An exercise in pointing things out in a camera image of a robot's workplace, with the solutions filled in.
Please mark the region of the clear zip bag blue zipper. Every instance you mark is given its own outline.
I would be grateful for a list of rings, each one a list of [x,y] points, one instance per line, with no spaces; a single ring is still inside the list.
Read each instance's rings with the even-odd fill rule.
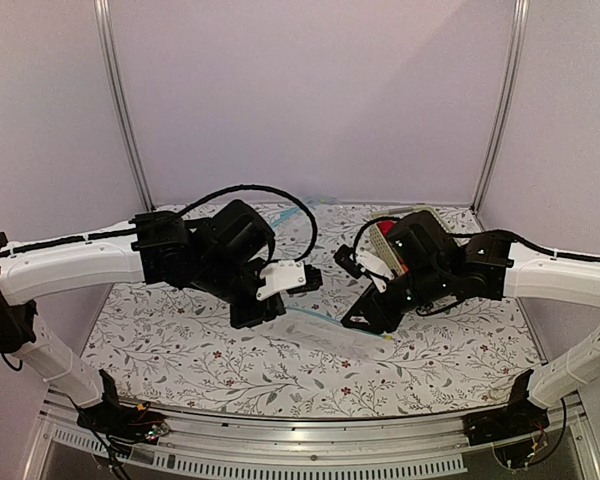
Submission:
[[[305,350],[321,350],[354,360],[366,360],[374,353],[382,353],[390,341],[386,335],[348,329],[326,314],[300,307],[287,308],[276,324],[276,333]]]

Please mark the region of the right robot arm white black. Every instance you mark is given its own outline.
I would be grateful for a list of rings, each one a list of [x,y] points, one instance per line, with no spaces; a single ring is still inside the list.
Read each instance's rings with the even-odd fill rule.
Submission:
[[[374,334],[394,332],[406,313],[436,314],[447,297],[538,298],[600,309],[600,257],[542,247],[507,230],[465,235],[447,231],[429,211],[392,218],[385,239],[405,267],[394,275],[384,261],[341,247],[336,263],[372,283],[341,320],[344,327]],[[566,394],[600,377],[600,324],[557,359],[516,377],[497,427],[517,436]]]

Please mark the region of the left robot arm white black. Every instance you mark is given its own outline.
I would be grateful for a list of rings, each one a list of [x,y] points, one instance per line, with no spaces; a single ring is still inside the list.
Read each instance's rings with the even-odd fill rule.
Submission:
[[[192,218],[189,208],[156,210],[113,226],[22,243],[0,233],[0,354],[31,366],[108,434],[128,426],[114,380],[84,363],[38,318],[40,297],[114,283],[165,283],[210,294],[244,328],[285,312],[284,294],[311,292],[320,271],[305,255],[274,255],[269,224],[232,199],[216,214]]]

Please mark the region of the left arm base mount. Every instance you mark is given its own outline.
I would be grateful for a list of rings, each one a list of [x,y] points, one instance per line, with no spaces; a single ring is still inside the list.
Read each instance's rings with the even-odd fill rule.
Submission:
[[[103,387],[101,398],[93,406],[77,409],[80,427],[131,444],[156,444],[170,432],[166,417],[153,411],[149,402],[133,407],[122,405],[114,379],[104,370],[99,375]]]

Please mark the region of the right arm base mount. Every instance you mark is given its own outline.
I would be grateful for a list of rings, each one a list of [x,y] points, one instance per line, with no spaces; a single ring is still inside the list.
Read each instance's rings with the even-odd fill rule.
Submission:
[[[543,437],[549,418],[547,408],[538,407],[529,400],[528,384],[532,373],[528,370],[515,379],[504,406],[462,417],[463,433],[470,446],[534,433]],[[496,448],[495,457],[508,469],[526,468],[536,458],[539,446],[539,440],[528,438],[518,445]]]

